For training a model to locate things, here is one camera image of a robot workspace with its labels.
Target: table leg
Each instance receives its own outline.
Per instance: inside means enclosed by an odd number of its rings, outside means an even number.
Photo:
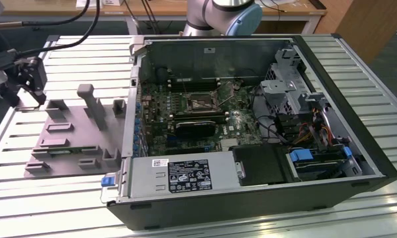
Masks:
[[[319,24],[319,20],[320,20],[322,16],[311,16],[310,21],[306,23],[304,29],[303,29],[303,34],[314,34],[315,29],[318,27]]]
[[[134,22],[132,17],[126,17],[130,35],[139,35],[138,25]]]

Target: black plastic cover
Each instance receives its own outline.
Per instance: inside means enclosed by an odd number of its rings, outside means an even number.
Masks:
[[[240,145],[232,148],[236,162],[243,163],[242,186],[295,182],[286,152],[276,145]]]

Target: white label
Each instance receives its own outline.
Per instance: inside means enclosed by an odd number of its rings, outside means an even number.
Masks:
[[[106,14],[119,14],[119,15],[123,15],[124,14],[123,11],[106,11],[104,13]]]
[[[204,49],[206,54],[215,54],[215,52],[216,52],[216,48],[206,48]]]
[[[167,167],[170,159],[154,160],[152,167]]]
[[[178,78],[178,82],[190,82],[192,81],[191,78]]]

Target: motherboard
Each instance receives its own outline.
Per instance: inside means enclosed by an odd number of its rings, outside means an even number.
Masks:
[[[142,103],[150,156],[227,151],[263,141],[239,79],[146,83]]]

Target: wooden cabinet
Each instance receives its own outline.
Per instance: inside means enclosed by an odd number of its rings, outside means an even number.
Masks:
[[[320,0],[328,10],[315,33],[339,33],[371,63],[397,30],[397,0]]]

